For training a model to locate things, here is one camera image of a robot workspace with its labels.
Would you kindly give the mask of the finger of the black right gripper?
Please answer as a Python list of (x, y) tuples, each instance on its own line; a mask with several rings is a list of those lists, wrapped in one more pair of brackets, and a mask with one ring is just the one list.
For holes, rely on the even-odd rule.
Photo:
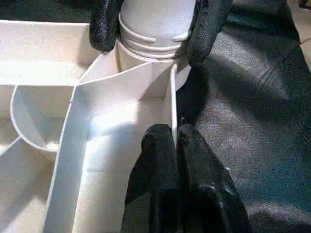
[(121, 0), (98, 0), (89, 23), (89, 42), (100, 52), (113, 50), (119, 33)]
[(197, 0), (187, 47), (188, 64), (199, 67), (209, 56), (229, 15), (231, 0)]

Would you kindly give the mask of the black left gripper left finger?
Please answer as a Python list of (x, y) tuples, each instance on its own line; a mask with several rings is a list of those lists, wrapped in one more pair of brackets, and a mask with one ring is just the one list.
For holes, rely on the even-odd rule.
[(171, 128), (154, 124), (141, 140), (141, 153), (131, 171), (124, 203), (125, 233), (177, 233), (180, 191)]

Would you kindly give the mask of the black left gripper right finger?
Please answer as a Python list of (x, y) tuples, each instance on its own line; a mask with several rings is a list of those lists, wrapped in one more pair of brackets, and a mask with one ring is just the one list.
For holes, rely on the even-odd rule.
[(250, 233), (232, 177), (201, 133), (181, 119), (177, 131), (183, 228), (187, 233)]

